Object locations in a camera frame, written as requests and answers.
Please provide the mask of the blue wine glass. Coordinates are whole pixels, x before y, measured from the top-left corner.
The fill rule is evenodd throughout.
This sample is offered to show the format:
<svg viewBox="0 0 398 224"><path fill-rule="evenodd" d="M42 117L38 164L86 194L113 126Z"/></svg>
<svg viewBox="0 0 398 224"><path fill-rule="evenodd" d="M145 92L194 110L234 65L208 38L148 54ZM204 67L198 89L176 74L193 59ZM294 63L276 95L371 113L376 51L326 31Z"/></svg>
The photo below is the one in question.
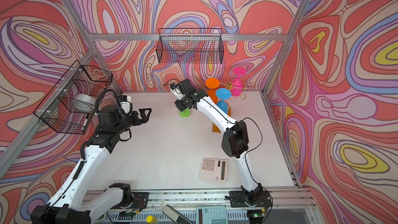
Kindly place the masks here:
<svg viewBox="0 0 398 224"><path fill-rule="evenodd" d="M229 105L227 104L226 100L228 100L232 94L230 90L226 88L220 88L216 91L216 95L219 99L218 103L216 104L224 113L228 113Z"/></svg>

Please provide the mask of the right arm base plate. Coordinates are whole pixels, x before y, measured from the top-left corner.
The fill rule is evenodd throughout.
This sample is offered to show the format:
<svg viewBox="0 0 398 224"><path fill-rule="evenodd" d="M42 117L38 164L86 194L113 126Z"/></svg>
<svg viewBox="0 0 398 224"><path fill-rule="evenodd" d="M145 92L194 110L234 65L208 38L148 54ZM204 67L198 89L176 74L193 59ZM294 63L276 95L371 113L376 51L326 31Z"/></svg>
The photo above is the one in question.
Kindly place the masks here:
<svg viewBox="0 0 398 224"><path fill-rule="evenodd" d="M234 190L226 196L229 199L232 208L243 207L263 207L270 208L273 200L268 191L262 190L260 194L248 194L246 192Z"/></svg>

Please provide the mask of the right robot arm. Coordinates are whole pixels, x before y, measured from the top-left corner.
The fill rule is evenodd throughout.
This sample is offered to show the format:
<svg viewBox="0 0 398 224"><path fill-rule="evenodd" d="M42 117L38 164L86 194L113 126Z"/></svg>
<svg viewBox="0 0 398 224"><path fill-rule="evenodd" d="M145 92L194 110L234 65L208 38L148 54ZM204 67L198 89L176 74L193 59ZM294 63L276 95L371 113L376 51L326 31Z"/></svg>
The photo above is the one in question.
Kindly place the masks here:
<svg viewBox="0 0 398 224"><path fill-rule="evenodd" d="M223 134L221 147L237 167L245 203L249 206L258 203L263 194L263 187L258 182L249 161L249 136L246 123L230 117L204 90L196 89L188 79L178 84L172 83L170 91L177 97L175 105L180 112L194 108L208 117L221 131Z"/></svg>

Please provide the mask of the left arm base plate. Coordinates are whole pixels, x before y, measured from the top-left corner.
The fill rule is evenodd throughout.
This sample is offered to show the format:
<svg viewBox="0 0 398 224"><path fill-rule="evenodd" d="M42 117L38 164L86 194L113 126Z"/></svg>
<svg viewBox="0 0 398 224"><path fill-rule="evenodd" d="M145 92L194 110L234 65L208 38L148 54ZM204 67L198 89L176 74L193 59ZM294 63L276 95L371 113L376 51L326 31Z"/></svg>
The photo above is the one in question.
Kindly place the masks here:
<svg viewBox="0 0 398 224"><path fill-rule="evenodd" d="M131 202L119 203L113 206L111 209L132 209L132 210L143 210L148 205L149 192L138 191L132 193Z"/></svg>

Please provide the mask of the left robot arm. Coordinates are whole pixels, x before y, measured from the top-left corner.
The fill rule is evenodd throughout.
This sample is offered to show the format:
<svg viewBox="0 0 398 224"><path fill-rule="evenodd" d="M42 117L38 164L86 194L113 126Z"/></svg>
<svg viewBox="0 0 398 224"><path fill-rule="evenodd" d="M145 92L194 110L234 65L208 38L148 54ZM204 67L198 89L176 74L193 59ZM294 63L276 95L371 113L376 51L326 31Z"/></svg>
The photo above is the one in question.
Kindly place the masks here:
<svg viewBox="0 0 398 224"><path fill-rule="evenodd" d="M108 190L83 205L84 197L98 170L111 155L121 135L131 127L147 123L151 108L132 109L130 98L113 89L104 90L91 101L99 123L80 147L80 160L66 182L44 205L31 213L34 224L93 224L114 206L127 208L133 203L129 184L114 183Z"/></svg>

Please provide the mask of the gold wire rack wooden base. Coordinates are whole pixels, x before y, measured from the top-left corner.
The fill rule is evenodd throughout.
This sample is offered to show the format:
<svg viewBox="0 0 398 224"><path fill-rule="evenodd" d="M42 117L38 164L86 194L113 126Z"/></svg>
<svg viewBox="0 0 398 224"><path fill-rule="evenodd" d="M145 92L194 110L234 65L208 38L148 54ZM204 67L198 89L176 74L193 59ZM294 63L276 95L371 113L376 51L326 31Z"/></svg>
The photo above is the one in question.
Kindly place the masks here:
<svg viewBox="0 0 398 224"><path fill-rule="evenodd" d="M244 90L249 90L254 87L251 81L243 82L243 77L247 74L245 68L237 66L232 69L232 74L236 76L233 80L229 80L226 83L221 83L218 79L210 80L210 84L207 86L210 88L210 97L216 103L216 105L231 117L231 107L227 100L235 98L242 101L246 98Z"/></svg>

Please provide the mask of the green wine glass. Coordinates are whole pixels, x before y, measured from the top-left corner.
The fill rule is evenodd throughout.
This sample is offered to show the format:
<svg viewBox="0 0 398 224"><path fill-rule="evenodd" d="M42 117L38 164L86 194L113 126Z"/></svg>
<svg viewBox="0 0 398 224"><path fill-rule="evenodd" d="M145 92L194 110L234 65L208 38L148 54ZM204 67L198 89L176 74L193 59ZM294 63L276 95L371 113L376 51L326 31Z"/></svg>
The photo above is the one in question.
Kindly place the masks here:
<svg viewBox="0 0 398 224"><path fill-rule="evenodd" d="M190 116L190 114L191 114L191 112L190 112L190 109L189 109L189 108L187 108L187 109L185 109L184 111L182 111L182 112L179 113L179 115L180 115L182 118L187 118L187 117Z"/></svg>

